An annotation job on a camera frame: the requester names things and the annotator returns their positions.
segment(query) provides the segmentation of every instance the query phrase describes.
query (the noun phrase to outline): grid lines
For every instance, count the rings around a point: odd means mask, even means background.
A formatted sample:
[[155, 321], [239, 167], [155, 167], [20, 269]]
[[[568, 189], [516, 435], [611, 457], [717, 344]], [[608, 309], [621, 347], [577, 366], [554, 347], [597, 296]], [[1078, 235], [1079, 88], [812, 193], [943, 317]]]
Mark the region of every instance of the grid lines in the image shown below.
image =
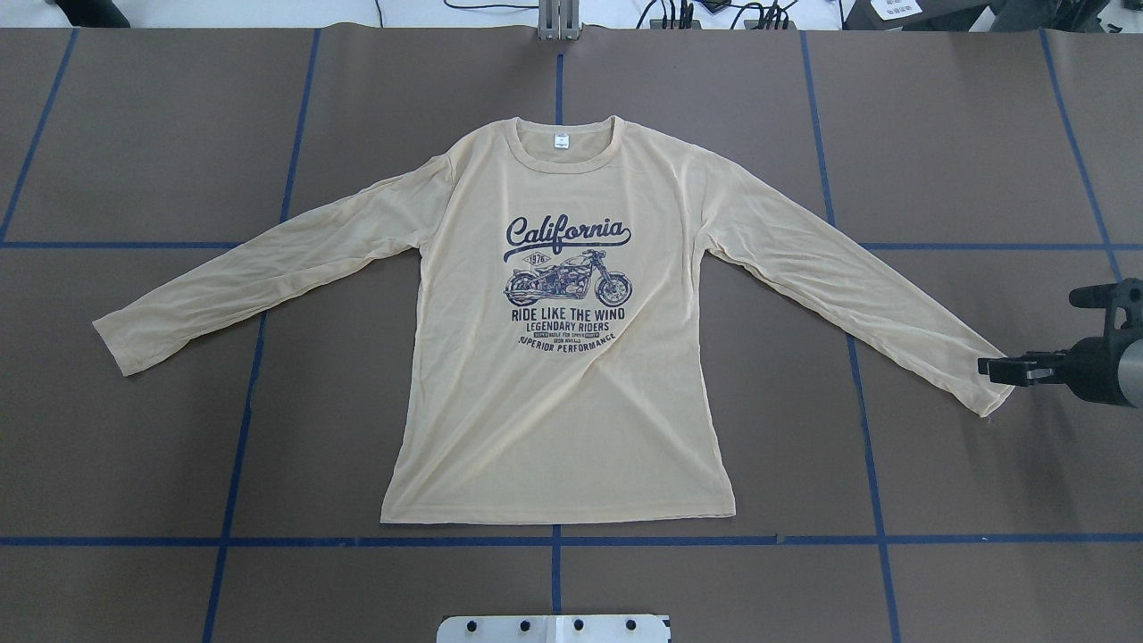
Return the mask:
[[[10, 222], [16, 212], [22, 186], [33, 162], [37, 147], [42, 131], [48, 122], [51, 106], [63, 82], [65, 71], [71, 58], [79, 30], [72, 30], [66, 50], [56, 73], [51, 91], [45, 104], [43, 112], [37, 124], [35, 134], [30, 144], [19, 177], [13, 191], [13, 195], [0, 223], [0, 249], [230, 249], [239, 244], [234, 241], [173, 241], [173, 242], [134, 242], [134, 241], [7, 241]], [[289, 215], [290, 199], [294, 179], [297, 170], [301, 144], [305, 129], [305, 119], [309, 107], [310, 89], [313, 81], [315, 63], [319, 54], [319, 41], [321, 30], [314, 30], [306, 80], [299, 106], [298, 122], [295, 134], [294, 148], [290, 158], [286, 188], [281, 206], [281, 220]], [[909, 242], [863, 242], [866, 249], [908, 249], [908, 250], [1104, 250], [1108, 254], [1111, 268], [1117, 279], [1121, 279], [1120, 267], [1117, 260], [1117, 251], [1143, 250], [1143, 243], [1113, 243], [1109, 236], [1103, 220], [1098, 201], [1092, 187], [1087, 168], [1084, 162], [1079, 144], [1072, 130], [1068, 115], [1063, 94], [1056, 78], [1055, 66], [1052, 57], [1050, 46], [1047, 34], [1040, 30], [1041, 45], [1044, 48], [1045, 63], [1052, 80], [1053, 90], [1058, 105], [1060, 114], [1068, 134], [1069, 143], [1073, 151], [1078, 170], [1081, 175], [1088, 200], [1092, 204], [1093, 216], [1100, 228], [1103, 242], [1101, 243], [909, 243]], [[810, 106], [810, 118], [813, 120], [815, 144], [817, 150], [818, 167], [821, 172], [822, 190], [825, 199], [826, 218], [830, 224], [836, 224], [834, 203], [829, 184], [826, 168], [826, 156], [823, 143], [821, 122], [817, 112], [817, 102], [814, 90], [813, 67], [807, 35], [800, 33], [802, 62], [806, 74], [807, 93]], [[565, 55], [558, 54], [555, 57], [555, 122], [563, 121], [563, 73]], [[231, 475], [230, 491], [227, 496], [226, 511], [218, 538], [135, 538], [135, 537], [106, 537], [106, 538], [69, 538], [69, 537], [0, 537], [0, 547], [169, 547], [169, 548], [217, 548], [215, 577], [211, 584], [209, 605], [206, 622], [203, 624], [202, 640], [209, 642], [213, 636], [214, 622], [221, 601], [221, 589], [225, 573], [226, 555], [230, 548], [439, 548], [439, 547], [549, 547], [551, 549], [551, 603], [552, 612], [562, 612], [562, 549], [567, 547], [830, 547], [830, 546], [870, 546], [877, 547], [880, 555], [882, 581], [886, 595], [886, 609], [889, 619], [892, 640], [894, 643], [901, 641], [901, 632], [897, 618], [896, 597], [893, 585], [892, 566], [889, 558], [889, 547], [898, 545], [961, 545], [961, 546], [989, 546], [998, 544], [1074, 544], [1074, 542], [1143, 542], [1143, 533], [992, 533], [992, 535], [887, 535], [885, 531], [884, 516], [881, 513], [880, 495], [877, 483], [874, 445], [870, 437], [869, 419], [865, 410], [865, 397], [862, 385], [861, 364], [855, 348], [853, 337], [847, 336], [847, 349], [852, 377], [856, 388], [857, 402], [860, 407], [860, 423], [864, 439], [864, 456], [866, 465], [868, 483], [871, 497], [871, 511], [876, 533], [868, 536], [813, 536], [813, 535], [759, 535], [746, 537], [565, 537], [561, 525], [553, 525], [549, 537], [442, 537], [442, 538], [232, 538], [234, 512], [237, 508], [238, 491], [240, 487], [242, 461], [245, 458], [247, 437], [249, 434], [250, 420], [253, 417], [253, 395], [258, 379], [263, 351], [264, 331], [269, 312], [261, 314], [257, 340], [254, 347], [254, 356], [250, 368], [246, 403], [241, 420], [241, 428], [238, 437], [238, 445], [234, 455], [234, 466]]]

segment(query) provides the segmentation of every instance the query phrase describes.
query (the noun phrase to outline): motorcycle wheel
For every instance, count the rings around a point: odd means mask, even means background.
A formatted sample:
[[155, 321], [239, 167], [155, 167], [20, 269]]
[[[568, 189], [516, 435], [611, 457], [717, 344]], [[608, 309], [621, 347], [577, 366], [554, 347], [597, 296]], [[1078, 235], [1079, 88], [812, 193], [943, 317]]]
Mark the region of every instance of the motorcycle wheel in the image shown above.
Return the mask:
[[604, 302], [604, 305], [610, 307], [623, 305], [631, 298], [631, 281], [625, 274], [613, 272], [610, 279], [600, 279], [599, 283], [596, 283], [596, 296]]
[[514, 305], [531, 305], [538, 299], [533, 296], [515, 294], [518, 290], [531, 289], [529, 286], [536, 280], [536, 275], [530, 272], [518, 272], [507, 280], [507, 291], [504, 292], [507, 296], [507, 300], [512, 302]]

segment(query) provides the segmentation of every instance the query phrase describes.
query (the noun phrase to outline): beige t-shirt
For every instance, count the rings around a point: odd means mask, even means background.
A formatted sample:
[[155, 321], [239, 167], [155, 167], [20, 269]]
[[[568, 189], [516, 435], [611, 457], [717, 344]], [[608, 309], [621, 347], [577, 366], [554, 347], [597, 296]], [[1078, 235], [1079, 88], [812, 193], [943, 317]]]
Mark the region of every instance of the beige t-shirt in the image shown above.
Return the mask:
[[1000, 352], [742, 167], [612, 116], [518, 118], [301, 214], [95, 321], [125, 376], [419, 248], [413, 386], [385, 523], [734, 515], [698, 357], [698, 267], [745, 266], [986, 416]]

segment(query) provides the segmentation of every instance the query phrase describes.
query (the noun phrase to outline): robotic arm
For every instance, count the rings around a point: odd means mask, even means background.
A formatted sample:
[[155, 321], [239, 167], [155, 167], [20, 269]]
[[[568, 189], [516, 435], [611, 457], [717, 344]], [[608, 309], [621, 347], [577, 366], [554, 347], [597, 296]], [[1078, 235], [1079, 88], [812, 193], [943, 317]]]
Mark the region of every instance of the robotic arm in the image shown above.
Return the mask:
[[[1104, 310], [1102, 338], [1085, 338], [1055, 353], [981, 359], [977, 371], [1001, 385], [1062, 384], [1087, 402], [1143, 409], [1143, 280], [1076, 288], [1068, 300], [1076, 307]], [[1127, 320], [1117, 329], [1119, 308], [1127, 312]]]

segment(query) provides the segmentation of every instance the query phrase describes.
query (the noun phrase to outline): paper label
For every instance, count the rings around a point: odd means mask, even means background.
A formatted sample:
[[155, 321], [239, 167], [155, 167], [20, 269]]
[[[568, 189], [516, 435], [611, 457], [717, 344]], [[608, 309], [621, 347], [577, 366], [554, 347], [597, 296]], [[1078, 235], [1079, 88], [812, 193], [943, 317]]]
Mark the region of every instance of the paper label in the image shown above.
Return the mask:
[[870, 5], [873, 6], [873, 10], [881, 16], [882, 21], [895, 21], [921, 13], [917, 0], [870, 0]]

